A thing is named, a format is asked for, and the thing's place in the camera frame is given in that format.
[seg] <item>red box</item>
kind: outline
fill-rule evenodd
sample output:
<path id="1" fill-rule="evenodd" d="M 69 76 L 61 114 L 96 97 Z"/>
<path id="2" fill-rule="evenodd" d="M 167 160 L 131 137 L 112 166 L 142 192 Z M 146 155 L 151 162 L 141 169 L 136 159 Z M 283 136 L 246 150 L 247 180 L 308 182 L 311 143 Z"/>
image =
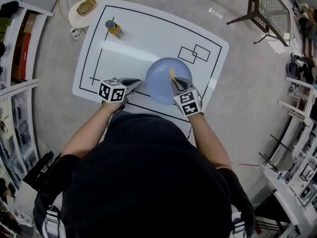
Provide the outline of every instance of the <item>red box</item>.
<path id="1" fill-rule="evenodd" d="M 28 57 L 30 39 L 30 33 L 18 35 L 12 64 L 12 77 L 16 79 L 24 79 L 26 76 L 26 59 Z"/>

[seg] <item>gray floor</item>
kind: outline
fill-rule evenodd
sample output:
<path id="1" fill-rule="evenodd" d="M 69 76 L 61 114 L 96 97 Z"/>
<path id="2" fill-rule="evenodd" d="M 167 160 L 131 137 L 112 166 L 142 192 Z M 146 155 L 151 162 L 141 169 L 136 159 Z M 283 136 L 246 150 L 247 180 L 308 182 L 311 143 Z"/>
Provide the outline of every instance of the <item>gray floor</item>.
<path id="1" fill-rule="evenodd" d="M 277 103 L 286 98 L 285 66 L 292 50 L 268 38 L 254 45 L 263 33 L 250 21 L 227 26 L 226 21 L 247 12 L 248 0 L 127 0 L 151 6 L 189 20 L 218 35 L 230 45 L 216 89 L 205 116 L 227 149 L 247 194 L 261 182 L 258 152 L 270 149 L 270 134 L 279 136 L 288 119 Z M 47 21 L 37 55 L 34 122 L 40 153 L 58 153 L 99 104 L 75 97 L 72 83 L 81 40 L 73 40 L 70 25 L 57 8 Z"/>

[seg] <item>table leg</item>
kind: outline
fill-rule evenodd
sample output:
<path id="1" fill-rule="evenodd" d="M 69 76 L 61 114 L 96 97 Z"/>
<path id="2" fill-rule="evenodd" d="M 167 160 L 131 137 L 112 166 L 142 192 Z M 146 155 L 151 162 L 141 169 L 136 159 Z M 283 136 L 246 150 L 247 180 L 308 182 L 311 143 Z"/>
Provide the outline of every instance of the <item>table leg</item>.
<path id="1" fill-rule="evenodd" d="M 249 13 L 249 14 L 247 14 L 247 15 L 244 15 L 244 16 L 242 16 L 242 17 L 239 17 L 239 18 L 236 18 L 236 19 L 234 19 L 234 20 L 231 20 L 231 21 L 227 22 L 227 25 L 232 24 L 232 23 L 235 23 L 235 22 L 239 22 L 239 21 L 251 19 L 251 18 L 253 18 L 253 17 L 254 17 L 253 13 Z"/>
<path id="2" fill-rule="evenodd" d="M 268 34 L 267 36 L 269 36 L 269 37 L 272 37 L 272 38 L 274 38 L 274 39 L 278 39 L 278 40 L 279 40 L 279 38 L 277 38 L 277 37 L 276 37 L 276 36 L 274 36 L 274 35 Z"/>
<path id="3" fill-rule="evenodd" d="M 253 44 L 256 44 L 256 43 L 263 41 L 267 36 L 268 36 L 268 34 L 266 33 L 262 39 L 260 39 L 258 42 L 253 42 Z"/>

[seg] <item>blue plate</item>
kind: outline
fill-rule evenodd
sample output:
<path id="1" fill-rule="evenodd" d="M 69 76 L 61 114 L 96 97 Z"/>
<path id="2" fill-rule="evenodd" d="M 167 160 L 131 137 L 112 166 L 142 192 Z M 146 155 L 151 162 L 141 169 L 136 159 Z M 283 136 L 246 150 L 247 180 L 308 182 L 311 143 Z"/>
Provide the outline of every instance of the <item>blue plate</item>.
<path id="1" fill-rule="evenodd" d="M 183 77 L 192 81 L 192 74 L 187 65 L 175 58 L 157 60 L 151 65 L 145 78 L 145 86 L 152 99 L 166 105 L 174 104 L 174 93 L 171 78 L 168 74 L 172 68 L 175 69 L 176 77 Z"/>

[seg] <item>bag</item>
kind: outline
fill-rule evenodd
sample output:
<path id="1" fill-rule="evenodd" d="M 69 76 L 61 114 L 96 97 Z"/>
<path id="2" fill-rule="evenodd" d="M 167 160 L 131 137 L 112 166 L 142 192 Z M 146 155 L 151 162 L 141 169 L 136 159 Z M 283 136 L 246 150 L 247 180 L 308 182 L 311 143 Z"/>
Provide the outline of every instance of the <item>bag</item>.
<path id="1" fill-rule="evenodd" d="M 53 205 L 46 211 L 46 218 L 42 226 L 44 238 L 66 238 L 66 230 L 63 221 L 59 218 L 61 204 L 63 201 L 63 192 L 61 192 L 54 200 Z M 229 238 L 246 238 L 246 225 L 241 219 L 241 212 L 237 208 L 232 207 L 232 223 L 234 230 L 231 231 Z"/>

